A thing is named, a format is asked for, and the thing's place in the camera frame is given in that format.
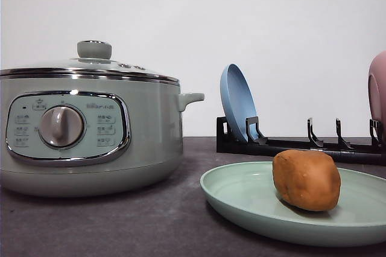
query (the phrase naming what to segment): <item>countertop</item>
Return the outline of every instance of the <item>countertop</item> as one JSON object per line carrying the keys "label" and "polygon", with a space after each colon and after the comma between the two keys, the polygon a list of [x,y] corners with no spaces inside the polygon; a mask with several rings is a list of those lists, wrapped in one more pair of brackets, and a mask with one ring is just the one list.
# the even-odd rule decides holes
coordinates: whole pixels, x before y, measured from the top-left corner
{"label": "countertop", "polygon": [[[183,142],[179,168],[168,179],[135,191],[41,198],[1,189],[1,256],[386,255],[386,242],[316,248],[269,239],[234,225],[206,201],[201,175],[220,165],[272,157],[217,153],[215,137],[184,138]],[[337,166],[386,177],[386,167]]]}

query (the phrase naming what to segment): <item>control panel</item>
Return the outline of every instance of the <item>control panel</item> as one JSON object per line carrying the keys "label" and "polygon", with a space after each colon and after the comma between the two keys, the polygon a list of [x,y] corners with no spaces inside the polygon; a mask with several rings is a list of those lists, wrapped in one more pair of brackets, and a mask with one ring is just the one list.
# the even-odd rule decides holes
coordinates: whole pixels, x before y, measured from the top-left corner
{"label": "control panel", "polygon": [[36,92],[12,102],[6,141],[10,151],[32,164],[82,165],[110,160],[128,145],[129,129],[126,105],[116,95]]}

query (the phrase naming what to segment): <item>black dish rack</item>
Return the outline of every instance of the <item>black dish rack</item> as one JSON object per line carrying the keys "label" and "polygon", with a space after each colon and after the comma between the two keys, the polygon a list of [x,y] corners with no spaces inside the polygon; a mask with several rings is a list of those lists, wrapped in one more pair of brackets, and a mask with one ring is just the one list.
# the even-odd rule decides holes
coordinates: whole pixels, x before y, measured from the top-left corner
{"label": "black dish rack", "polygon": [[[308,140],[294,141],[265,137],[259,130],[257,116],[247,118],[248,143],[238,141],[232,133],[226,117],[217,118],[217,152],[238,153],[254,156],[275,156],[284,150],[319,150],[330,155],[336,162],[386,165],[386,144],[382,141],[383,126],[380,121],[370,119],[371,144],[351,144],[341,135],[341,122],[336,119],[337,142],[320,140],[312,130],[312,118],[307,121]],[[255,125],[258,138],[251,137],[250,126]]]}

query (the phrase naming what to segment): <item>pink bowl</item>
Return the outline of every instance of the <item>pink bowl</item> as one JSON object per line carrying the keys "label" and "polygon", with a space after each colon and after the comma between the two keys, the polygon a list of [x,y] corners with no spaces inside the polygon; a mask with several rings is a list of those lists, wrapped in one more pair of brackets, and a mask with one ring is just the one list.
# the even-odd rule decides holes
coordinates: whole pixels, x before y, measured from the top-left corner
{"label": "pink bowl", "polygon": [[377,55],[370,65],[369,101],[372,118],[386,128],[386,51]]}

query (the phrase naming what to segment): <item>light blue plate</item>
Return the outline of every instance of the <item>light blue plate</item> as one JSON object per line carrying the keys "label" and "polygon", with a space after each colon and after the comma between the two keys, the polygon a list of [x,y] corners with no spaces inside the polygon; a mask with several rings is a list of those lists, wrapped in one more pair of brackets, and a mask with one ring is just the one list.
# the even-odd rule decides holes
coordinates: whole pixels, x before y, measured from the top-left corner
{"label": "light blue plate", "polygon": [[272,162],[224,165],[204,173],[212,207],[252,232],[309,246],[352,247],[386,241],[386,180],[339,168],[340,196],[327,212],[309,212],[280,200]]}
{"label": "light blue plate", "polygon": [[[241,70],[235,65],[226,66],[220,80],[221,102],[232,133],[241,142],[248,142],[245,119],[257,116],[255,104]],[[251,125],[250,133],[258,138],[256,127]]]}

